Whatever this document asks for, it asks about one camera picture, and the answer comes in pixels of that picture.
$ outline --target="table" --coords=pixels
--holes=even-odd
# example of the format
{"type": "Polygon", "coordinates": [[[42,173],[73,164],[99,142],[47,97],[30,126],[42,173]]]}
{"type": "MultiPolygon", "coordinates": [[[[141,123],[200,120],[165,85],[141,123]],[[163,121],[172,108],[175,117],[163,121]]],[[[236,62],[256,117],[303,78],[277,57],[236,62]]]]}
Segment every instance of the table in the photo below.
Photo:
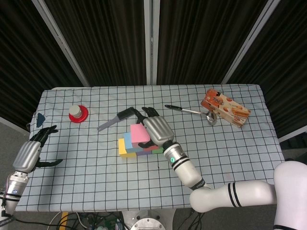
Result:
{"type": "Polygon", "coordinates": [[[127,107],[152,106],[165,117],[204,180],[218,188],[232,181],[260,179],[273,183],[273,169],[283,155],[258,85],[162,85],[47,90],[31,122],[31,136],[57,125],[40,155],[42,161],[64,159],[56,167],[36,169],[18,204],[22,211],[111,211],[190,207],[184,187],[163,154],[121,158],[117,140],[136,117],[102,132],[96,128],[127,107]],[[169,110],[165,104],[206,111],[205,92],[215,88],[251,110],[242,128],[223,119],[215,126],[199,115],[169,110]],[[69,108],[89,110],[85,122],[72,123],[69,108]],[[36,127],[37,114],[46,120],[36,127]]]}

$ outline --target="black curtain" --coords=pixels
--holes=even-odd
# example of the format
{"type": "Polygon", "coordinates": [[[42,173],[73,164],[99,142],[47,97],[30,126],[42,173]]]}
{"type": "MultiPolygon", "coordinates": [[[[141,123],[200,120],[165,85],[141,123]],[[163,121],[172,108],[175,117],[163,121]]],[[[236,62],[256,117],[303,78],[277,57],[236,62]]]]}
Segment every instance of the black curtain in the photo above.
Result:
{"type": "Polygon", "coordinates": [[[220,84],[266,0],[161,0],[157,84],[220,84]]]}
{"type": "Polygon", "coordinates": [[[307,125],[307,1],[279,3],[228,83],[261,86],[278,137],[307,125]]]}
{"type": "Polygon", "coordinates": [[[146,84],[142,0],[45,0],[91,86],[146,84]]]}
{"type": "Polygon", "coordinates": [[[0,18],[0,116],[25,129],[43,90],[82,84],[31,1],[0,1],[0,18]]]}

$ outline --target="stacked blocks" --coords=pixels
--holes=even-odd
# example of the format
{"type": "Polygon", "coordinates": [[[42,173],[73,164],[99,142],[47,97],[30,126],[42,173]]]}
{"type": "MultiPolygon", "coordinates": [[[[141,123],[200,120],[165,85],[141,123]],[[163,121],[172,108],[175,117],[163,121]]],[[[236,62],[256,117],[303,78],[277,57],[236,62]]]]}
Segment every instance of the stacked blocks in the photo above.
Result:
{"type": "Polygon", "coordinates": [[[119,155],[121,157],[163,153],[163,149],[158,146],[150,146],[145,149],[139,146],[139,143],[145,144],[150,141],[149,134],[142,124],[131,125],[130,130],[131,132],[124,134],[124,138],[118,140],[119,155]]]}

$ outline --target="red base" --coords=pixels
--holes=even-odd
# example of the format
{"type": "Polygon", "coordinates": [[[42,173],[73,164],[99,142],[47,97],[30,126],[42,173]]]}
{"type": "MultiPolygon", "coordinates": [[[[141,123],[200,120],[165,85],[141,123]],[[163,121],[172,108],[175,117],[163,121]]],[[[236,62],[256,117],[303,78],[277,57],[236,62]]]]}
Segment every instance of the red base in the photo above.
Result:
{"type": "Polygon", "coordinates": [[[79,105],[82,115],[79,118],[75,118],[72,115],[69,114],[69,119],[74,122],[74,123],[80,123],[84,120],[86,120],[87,116],[88,116],[88,110],[86,107],[84,107],[83,105],[79,105]]]}

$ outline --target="black handle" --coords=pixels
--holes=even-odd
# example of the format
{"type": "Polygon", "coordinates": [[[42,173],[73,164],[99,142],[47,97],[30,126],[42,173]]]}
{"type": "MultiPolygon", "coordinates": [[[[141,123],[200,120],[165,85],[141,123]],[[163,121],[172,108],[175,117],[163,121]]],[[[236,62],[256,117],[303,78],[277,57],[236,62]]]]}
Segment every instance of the black handle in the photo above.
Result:
{"type": "Polygon", "coordinates": [[[174,105],[170,105],[170,104],[166,104],[165,107],[166,107],[166,108],[169,108],[169,109],[174,109],[174,110],[180,110],[180,111],[182,110],[181,107],[179,107],[179,106],[174,106],[174,105]]]}

